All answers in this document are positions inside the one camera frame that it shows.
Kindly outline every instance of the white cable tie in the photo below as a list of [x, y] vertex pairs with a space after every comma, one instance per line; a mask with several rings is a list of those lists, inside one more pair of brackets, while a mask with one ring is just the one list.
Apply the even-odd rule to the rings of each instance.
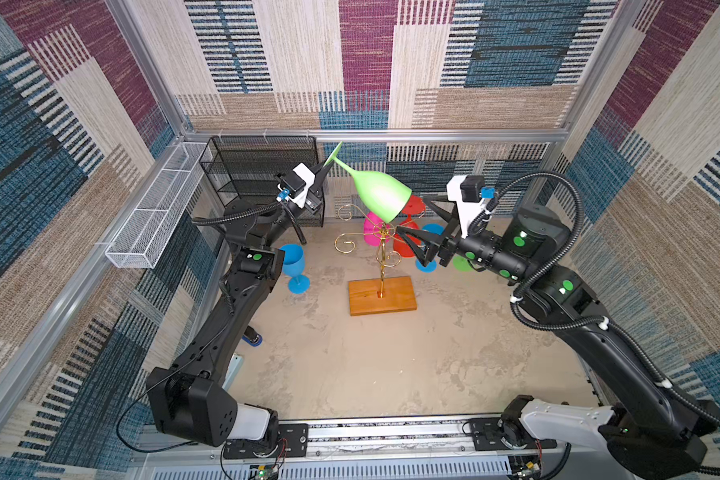
[[656, 386], [662, 386], [665, 389], [671, 389], [672, 382], [670, 381], [670, 379], [663, 379], [661, 382], [656, 382]]

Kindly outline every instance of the floor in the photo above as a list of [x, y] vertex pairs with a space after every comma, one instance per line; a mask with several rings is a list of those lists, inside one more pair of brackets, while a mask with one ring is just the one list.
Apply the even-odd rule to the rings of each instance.
[[[347, 282], [379, 274], [375, 247], [362, 240], [351, 254], [336, 251], [336, 236], [350, 231], [362, 224], [305, 229], [312, 285], [294, 295], [283, 275], [253, 317], [264, 342], [237, 351], [244, 363], [230, 392], [239, 402], [280, 418], [500, 412], [521, 393], [596, 406], [574, 352], [516, 321], [497, 275], [442, 266], [426, 274], [403, 259], [388, 276], [411, 276], [418, 309], [350, 316]], [[292, 230], [276, 246], [287, 243], [297, 243]]]

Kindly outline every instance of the black wire rack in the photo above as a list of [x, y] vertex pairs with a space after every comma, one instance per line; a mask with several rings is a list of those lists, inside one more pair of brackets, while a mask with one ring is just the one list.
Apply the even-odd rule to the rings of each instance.
[[[276, 175], [298, 164], [317, 165], [313, 137], [213, 137], [208, 140], [211, 161], [200, 165], [221, 202], [226, 206], [237, 197], [254, 205], [270, 204], [280, 193]], [[301, 226], [323, 226], [325, 203], [317, 214], [305, 210]]]

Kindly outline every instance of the white wire basket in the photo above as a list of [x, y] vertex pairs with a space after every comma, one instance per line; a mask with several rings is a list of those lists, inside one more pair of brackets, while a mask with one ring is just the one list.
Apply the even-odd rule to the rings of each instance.
[[106, 257], [117, 268], [157, 265], [202, 178], [200, 159], [211, 161], [204, 143], [182, 142], [174, 149], [106, 248]]

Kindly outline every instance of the wooden base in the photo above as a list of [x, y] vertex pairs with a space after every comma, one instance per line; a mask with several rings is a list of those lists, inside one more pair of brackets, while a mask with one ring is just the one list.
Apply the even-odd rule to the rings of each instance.
[[349, 314], [408, 312], [416, 310], [416, 294], [410, 276], [384, 279], [384, 297], [378, 298], [380, 280], [353, 280], [349, 282]]

